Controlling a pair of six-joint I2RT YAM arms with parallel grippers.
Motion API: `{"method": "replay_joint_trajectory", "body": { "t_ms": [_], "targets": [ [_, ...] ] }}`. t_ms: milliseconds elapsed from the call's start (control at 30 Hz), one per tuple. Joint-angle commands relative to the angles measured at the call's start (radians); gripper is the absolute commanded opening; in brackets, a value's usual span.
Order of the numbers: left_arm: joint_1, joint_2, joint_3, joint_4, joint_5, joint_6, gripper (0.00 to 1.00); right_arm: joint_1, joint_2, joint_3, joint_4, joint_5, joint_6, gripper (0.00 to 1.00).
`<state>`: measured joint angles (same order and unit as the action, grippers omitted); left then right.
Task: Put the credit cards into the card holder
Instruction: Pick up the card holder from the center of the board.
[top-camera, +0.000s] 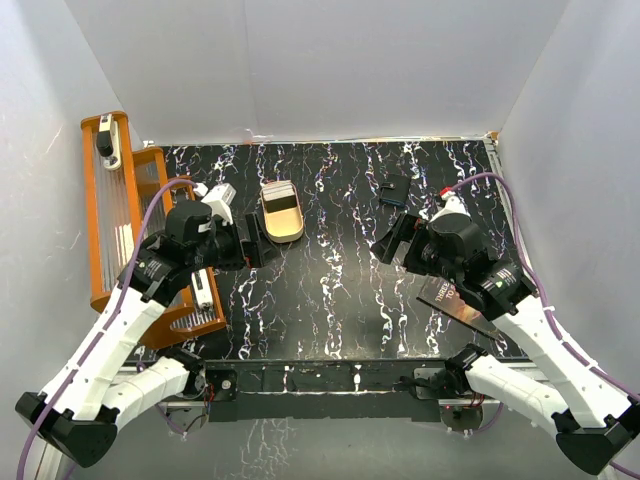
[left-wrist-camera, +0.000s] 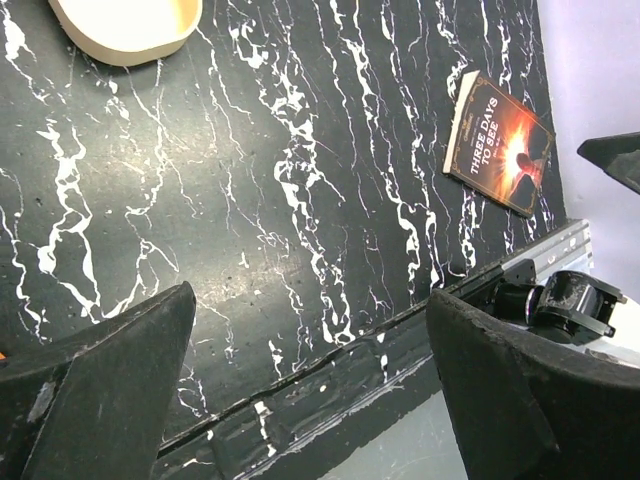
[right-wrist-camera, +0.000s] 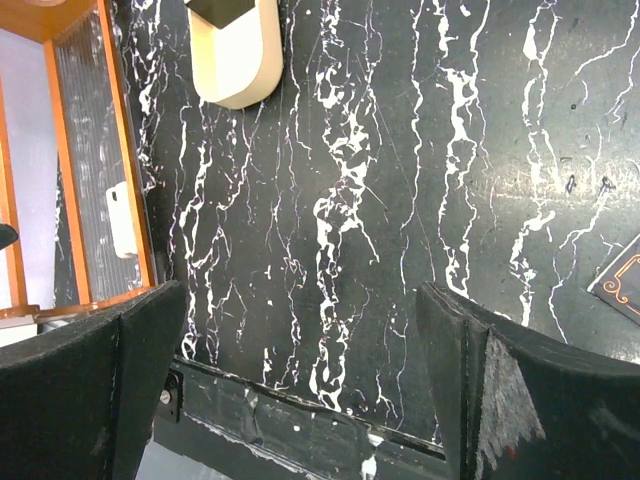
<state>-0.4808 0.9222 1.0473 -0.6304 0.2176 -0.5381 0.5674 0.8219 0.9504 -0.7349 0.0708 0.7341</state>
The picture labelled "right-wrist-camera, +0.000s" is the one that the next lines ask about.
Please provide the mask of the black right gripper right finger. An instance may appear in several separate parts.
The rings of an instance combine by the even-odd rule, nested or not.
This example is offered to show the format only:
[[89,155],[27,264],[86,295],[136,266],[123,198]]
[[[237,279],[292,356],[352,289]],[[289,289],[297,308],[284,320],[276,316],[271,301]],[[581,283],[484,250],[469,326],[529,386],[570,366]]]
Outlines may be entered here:
[[453,479],[635,479],[639,368],[432,282],[416,322]]

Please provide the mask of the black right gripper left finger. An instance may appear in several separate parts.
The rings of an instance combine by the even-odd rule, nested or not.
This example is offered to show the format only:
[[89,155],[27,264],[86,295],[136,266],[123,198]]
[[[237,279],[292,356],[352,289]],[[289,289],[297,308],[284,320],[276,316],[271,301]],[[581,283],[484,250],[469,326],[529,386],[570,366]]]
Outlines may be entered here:
[[186,309],[169,281],[2,347],[2,478],[135,478]]

